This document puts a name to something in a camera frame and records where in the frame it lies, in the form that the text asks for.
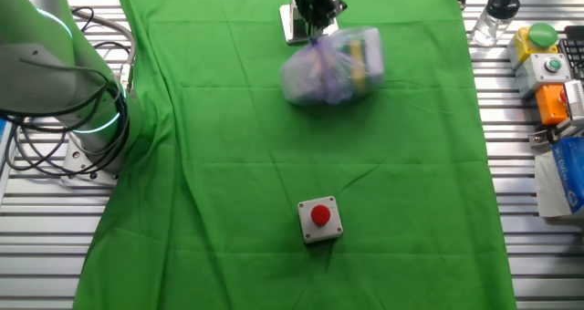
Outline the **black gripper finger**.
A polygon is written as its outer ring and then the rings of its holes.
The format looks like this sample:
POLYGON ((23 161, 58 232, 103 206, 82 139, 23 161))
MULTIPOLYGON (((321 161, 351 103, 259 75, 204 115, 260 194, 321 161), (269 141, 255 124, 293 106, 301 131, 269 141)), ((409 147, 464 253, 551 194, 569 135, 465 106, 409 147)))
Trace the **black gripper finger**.
POLYGON ((309 23, 312 14, 312 4, 308 0, 292 0, 291 32, 293 41, 308 41, 312 34, 309 23))
POLYGON ((339 30, 337 17, 347 5, 342 0, 318 0, 314 10, 314 37, 328 36, 339 30))

